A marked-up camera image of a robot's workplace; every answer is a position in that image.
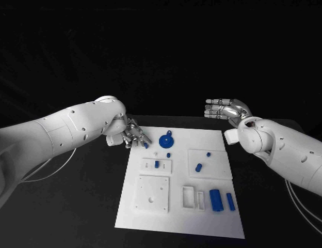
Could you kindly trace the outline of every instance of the blue disc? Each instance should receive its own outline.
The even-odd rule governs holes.
[[[160,137],[160,145],[163,148],[170,148],[174,145],[174,138],[170,135]]]

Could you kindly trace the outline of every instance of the hole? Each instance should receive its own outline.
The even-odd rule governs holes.
[[[301,162],[305,163],[308,160],[308,156],[304,156],[302,159],[301,159]]]

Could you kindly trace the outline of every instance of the robotic hand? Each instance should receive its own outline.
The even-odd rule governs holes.
[[[153,143],[113,96],[0,129],[0,208],[28,173],[101,135],[107,135],[110,146],[125,142],[131,148],[133,142],[136,146]]]
[[[322,196],[322,142],[272,120],[252,115],[248,105],[238,99],[209,99],[206,117],[228,119],[236,127],[225,132],[228,144],[241,142],[299,187]]]

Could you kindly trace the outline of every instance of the rectangular slot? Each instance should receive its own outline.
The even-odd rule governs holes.
[[[199,210],[205,211],[206,210],[206,204],[205,204],[205,192],[199,191],[197,192],[197,196],[199,196]]]
[[[195,187],[183,186],[183,208],[195,209]]]
[[[146,174],[170,175],[173,173],[173,161],[160,160],[160,159],[143,159],[141,160],[141,172]]]

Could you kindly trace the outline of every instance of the table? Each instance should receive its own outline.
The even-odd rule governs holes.
[[[232,129],[205,117],[133,116],[141,126]],[[274,119],[302,131],[294,120]],[[46,180],[19,185],[0,210],[0,247],[289,247],[322,244],[289,198],[284,178],[241,144],[229,146],[246,240],[115,228],[130,150],[105,136],[84,145]],[[301,197],[322,203],[295,187]]]

